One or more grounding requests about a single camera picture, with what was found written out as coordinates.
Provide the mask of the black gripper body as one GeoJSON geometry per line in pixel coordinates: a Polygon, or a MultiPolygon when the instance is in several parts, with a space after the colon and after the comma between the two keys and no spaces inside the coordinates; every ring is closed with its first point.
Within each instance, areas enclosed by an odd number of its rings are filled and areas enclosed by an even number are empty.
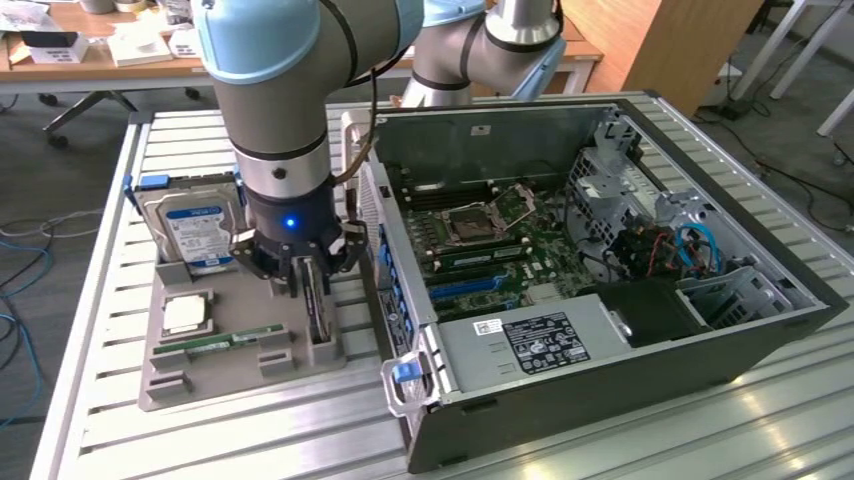
{"type": "Polygon", "coordinates": [[[255,232],[288,244],[292,258],[311,256],[320,266],[321,250],[341,235],[332,185],[323,183],[308,194],[287,199],[267,197],[245,188],[245,198],[255,232]]]}

